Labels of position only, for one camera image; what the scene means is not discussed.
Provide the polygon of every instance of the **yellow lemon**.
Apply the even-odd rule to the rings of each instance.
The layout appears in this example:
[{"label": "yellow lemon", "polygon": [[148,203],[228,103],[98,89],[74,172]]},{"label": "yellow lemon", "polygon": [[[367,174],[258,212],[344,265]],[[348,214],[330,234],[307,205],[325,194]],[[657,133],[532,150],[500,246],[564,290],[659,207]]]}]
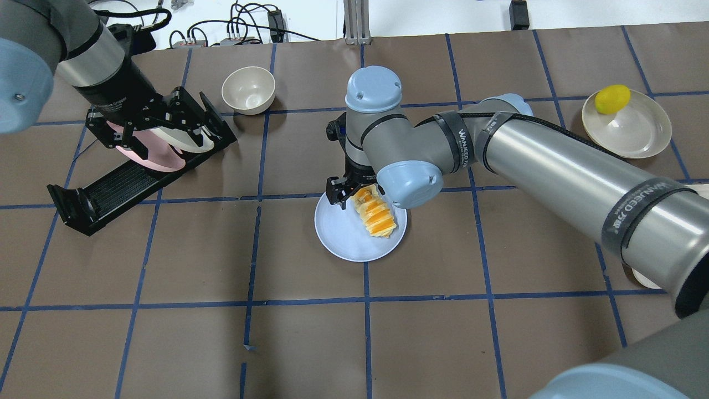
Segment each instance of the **yellow lemon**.
[{"label": "yellow lemon", "polygon": [[630,102],[630,89],[624,84],[608,86],[596,94],[596,111],[614,114]]}]

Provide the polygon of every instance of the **black connector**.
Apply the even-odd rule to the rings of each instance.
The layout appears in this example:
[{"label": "black connector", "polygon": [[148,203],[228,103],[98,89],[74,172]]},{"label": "black connector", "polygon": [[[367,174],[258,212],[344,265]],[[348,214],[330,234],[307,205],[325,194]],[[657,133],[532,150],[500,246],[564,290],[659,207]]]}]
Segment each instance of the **black connector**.
[{"label": "black connector", "polygon": [[510,26],[513,31],[526,30],[530,27],[527,0],[512,0],[510,3]]},{"label": "black connector", "polygon": [[283,20],[281,10],[268,12],[268,26],[271,29],[279,29],[279,31],[271,31],[271,41],[273,43],[283,43],[283,38],[286,33],[283,30],[286,28],[286,22]]}]

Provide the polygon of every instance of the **blue cap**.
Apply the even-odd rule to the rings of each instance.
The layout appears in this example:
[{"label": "blue cap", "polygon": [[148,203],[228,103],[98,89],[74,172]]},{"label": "blue cap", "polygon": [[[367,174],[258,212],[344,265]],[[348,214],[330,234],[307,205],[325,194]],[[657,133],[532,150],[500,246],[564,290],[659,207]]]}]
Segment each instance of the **blue cap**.
[{"label": "blue cap", "polygon": [[54,75],[35,52],[0,38],[0,133],[32,126],[52,94]]},{"label": "blue cap", "polygon": [[514,93],[507,93],[507,94],[502,94],[500,96],[496,97],[488,97],[484,99],[481,102],[487,101],[489,99],[498,99],[501,101],[506,102],[507,104],[514,106],[515,109],[517,109],[518,114],[522,115],[527,115],[527,116],[534,116],[534,113],[532,112],[532,107],[529,106],[525,102],[525,99],[522,98],[519,94],[514,94]]},{"label": "blue cap", "polygon": [[422,160],[402,160],[383,167],[376,182],[397,208],[419,207],[443,188],[443,176],[436,165]]},{"label": "blue cap", "polygon": [[372,65],[355,71],[347,82],[345,103],[365,114],[388,111],[401,102],[401,81],[396,73]]}]

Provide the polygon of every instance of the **tiled surface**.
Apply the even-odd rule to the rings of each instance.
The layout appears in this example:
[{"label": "tiled surface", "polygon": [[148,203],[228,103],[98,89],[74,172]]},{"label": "tiled surface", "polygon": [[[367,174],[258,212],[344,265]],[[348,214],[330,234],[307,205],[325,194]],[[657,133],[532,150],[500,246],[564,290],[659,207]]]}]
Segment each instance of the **tiled surface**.
[{"label": "tiled surface", "polygon": [[[88,133],[72,167],[86,103],[57,79],[42,123],[0,137],[0,398],[524,398],[675,322],[668,295],[607,253],[601,263],[591,240],[477,164],[476,187],[468,170],[447,176],[410,211],[399,247],[370,263],[323,248],[313,210],[343,172],[324,128],[362,61],[400,75],[414,124],[519,92],[580,135],[583,97],[618,82],[645,92],[644,75],[675,146],[631,163],[708,179],[707,27],[141,55],[159,91],[204,91],[239,141],[92,237],[50,227],[45,186],[87,185],[125,160]],[[277,99],[265,115],[234,116],[221,84],[248,65],[272,68]]]},{"label": "tiled surface", "polygon": [[0,398],[111,398],[130,310],[32,312]]},{"label": "tiled surface", "polygon": [[373,303],[372,396],[499,398],[484,301]]},{"label": "tiled surface", "polygon": [[496,300],[495,312],[510,399],[620,349],[607,297]]}]

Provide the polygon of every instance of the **beige bowl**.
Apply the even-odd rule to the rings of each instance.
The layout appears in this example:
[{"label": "beige bowl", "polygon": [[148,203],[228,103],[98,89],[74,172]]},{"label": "beige bowl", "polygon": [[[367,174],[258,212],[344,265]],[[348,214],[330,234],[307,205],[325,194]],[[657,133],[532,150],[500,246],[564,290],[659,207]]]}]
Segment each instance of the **beige bowl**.
[{"label": "beige bowl", "polygon": [[276,80],[261,67],[236,70],[222,84],[222,99],[240,114],[260,114],[273,104],[275,98]]}]

